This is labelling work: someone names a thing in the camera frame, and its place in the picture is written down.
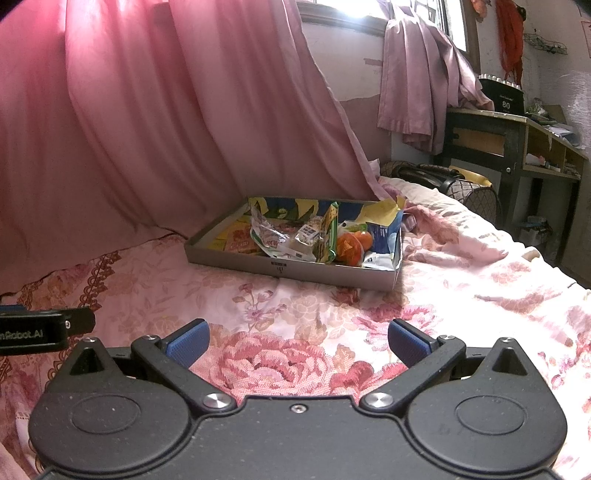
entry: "white wall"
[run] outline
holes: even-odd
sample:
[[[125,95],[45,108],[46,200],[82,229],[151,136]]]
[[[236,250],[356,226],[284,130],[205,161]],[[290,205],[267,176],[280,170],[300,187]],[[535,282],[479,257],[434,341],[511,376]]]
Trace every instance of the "white wall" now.
[[[383,37],[311,23],[304,23],[303,31],[316,64],[339,102],[379,95]],[[377,128],[377,118],[368,118],[368,122]],[[390,158],[431,163],[430,155],[403,144],[399,134],[391,135]]]
[[[530,5],[536,6],[540,0],[517,0],[517,3],[528,12],[525,21],[525,31],[533,33]],[[496,20],[496,0],[492,0],[488,16],[478,24],[478,40],[480,45],[480,71],[496,77],[505,78],[505,72],[501,67],[501,48],[499,46],[499,27]],[[528,44],[524,45],[523,53],[523,78],[525,103],[529,104],[535,97],[540,96],[540,72],[538,66],[537,51]]]
[[[569,123],[576,127],[591,153],[591,58],[577,5],[571,0],[535,0],[531,21],[539,35],[559,41],[568,48],[568,55],[538,55],[541,77],[541,97],[547,103],[562,105]],[[561,190],[546,187],[542,195],[566,202],[568,186]],[[556,206],[547,207],[555,211]],[[591,168],[587,162],[580,185],[579,202],[570,233],[563,265],[577,275],[591,281]]]

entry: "wooden desk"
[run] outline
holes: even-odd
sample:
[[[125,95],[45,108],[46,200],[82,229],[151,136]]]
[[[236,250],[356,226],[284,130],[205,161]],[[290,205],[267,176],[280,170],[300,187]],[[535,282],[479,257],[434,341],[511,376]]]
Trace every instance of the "wooden desk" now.
[[[527,165],[525,156],[528,153],[543,156],[558,165],[561,172]],[[501,172],[498,192],[503,218],[498,227],[514,238],[519,234],[512,222],[521,177],[532,178],[528,215],[537,214],[544,180],[573,183],[556,256],[556,263],[560,264],[573,223],[580,183],[577,177],[564,173],[564,164],[574,164],[582,175],[587,157],[566,140],[524,116],[450,108],[447,110],[443,152],[435,158],[435,163],[448,167],[454,158]]]

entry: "metal screw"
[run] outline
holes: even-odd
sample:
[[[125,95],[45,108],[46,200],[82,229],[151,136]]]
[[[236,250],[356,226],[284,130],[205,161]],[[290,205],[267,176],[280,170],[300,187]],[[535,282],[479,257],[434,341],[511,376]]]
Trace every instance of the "metal screw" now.
[[[392,395],[383,392],[368,393],[365,396],[365,403],[373,408],[389,407],[394,403]]]
[[[290,407],[290,410],[291,410],[293,413],[304,413],[306,410],[308,410],[308,407],[306,407],[305,405],[302,405],[302,404],[300,404],[300,403],[297,403],[297,404],[295,404],[295,405],[292,405],[292,406]]]
[[[225,393],[210,393],[203,397],[203,404],[208,408],[226,408],[232,403],[232,397]]]

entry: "window frame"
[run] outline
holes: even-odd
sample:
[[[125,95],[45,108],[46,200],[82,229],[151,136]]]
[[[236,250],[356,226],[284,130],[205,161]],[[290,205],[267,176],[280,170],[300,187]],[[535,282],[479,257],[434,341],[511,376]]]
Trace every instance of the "window frame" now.
[[[445,12],[445,1],[438,0],[440,8]],[[478,29],[476,26],[476,11],[472,8],[470,0],[461,0],[462,15],[466,31],[467,51],[463,51],[464,56],[470,62],[472,69],[480,73],[480,45],[478,43]],[[377,17],[350,17],[344,12],[328,5],[317,4],[313,1],[298,1],[298,9],[302,22],[327,25],[329,27],[350,28],[362,33],[383,37],[386,32],[388,21]],[[449,31],[447,26],[447,15],[442,15],[445,31]]]

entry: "pink floral blanket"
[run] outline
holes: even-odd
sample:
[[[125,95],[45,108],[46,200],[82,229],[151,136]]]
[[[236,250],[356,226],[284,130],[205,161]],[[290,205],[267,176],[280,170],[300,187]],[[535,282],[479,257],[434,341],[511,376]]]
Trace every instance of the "pink floral blanket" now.
[[[170,235],[53,272],[2,303],[90,306],[95,335],[107,346],[129,345],[145,333],[165,336],[203,317],[212,339],[191,369],[238,400],[247,394],[358,399],[405,370],[388,349],[394,317],[470,346],[513,336],[569,422],[555,470],[566,480],[591,478],[589,291],[457,202],[401,180],[381,183],[408,197],[417,220],[389,293],[191,265],[183,238]],[[0,479],[40,471],[27,422],[67,354],[0,357]]]

